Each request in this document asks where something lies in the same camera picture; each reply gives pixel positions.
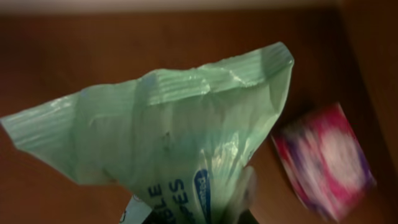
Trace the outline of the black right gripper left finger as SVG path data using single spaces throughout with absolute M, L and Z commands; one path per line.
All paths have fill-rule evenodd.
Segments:
M 142 224 L 174 224 L 174 218 L 166 218 L 155 211 L 152 211 Z

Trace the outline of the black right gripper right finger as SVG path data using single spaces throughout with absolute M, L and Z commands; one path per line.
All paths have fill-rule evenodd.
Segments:
M 242 214 L 240 214 L 237 220 L 237 224 L 259 224 L 259 223 L 254 218 L 250 210 L 245 210 Z

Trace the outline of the red purple tissue pack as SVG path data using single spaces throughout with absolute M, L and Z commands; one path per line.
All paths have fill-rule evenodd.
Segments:
M 274 132 L 272 141 L 298 199 L 327 219 L 342 220 L 376 185 L 339 103 Z

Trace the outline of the teal wet wipes pack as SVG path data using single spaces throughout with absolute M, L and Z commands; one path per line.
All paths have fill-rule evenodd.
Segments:
M 78 184 L 118 182 L 167 223 L 219 223 L 284 108 L 281 42 L 189 70 L 154 70 L 5 116 L 15 147 Z

